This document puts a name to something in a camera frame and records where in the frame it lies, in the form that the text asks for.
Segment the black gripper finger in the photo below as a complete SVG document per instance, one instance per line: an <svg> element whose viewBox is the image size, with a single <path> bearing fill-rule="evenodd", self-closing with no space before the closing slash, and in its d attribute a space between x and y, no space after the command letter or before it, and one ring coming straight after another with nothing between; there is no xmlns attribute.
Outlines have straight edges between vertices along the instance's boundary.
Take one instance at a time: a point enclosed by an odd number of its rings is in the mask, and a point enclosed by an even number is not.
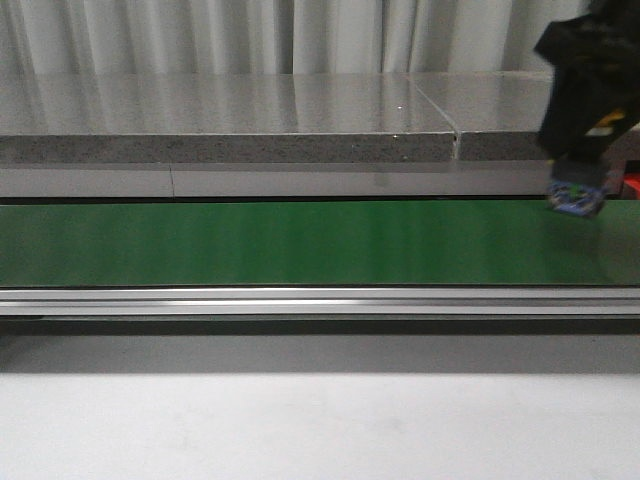
<svg viewBox="0 0 640 480"><path fill-rule="evenodd" d="M554 160L598 159L639 123L639 3L592 1L548 24L534 51L553 69L538 143Z"/></svg>

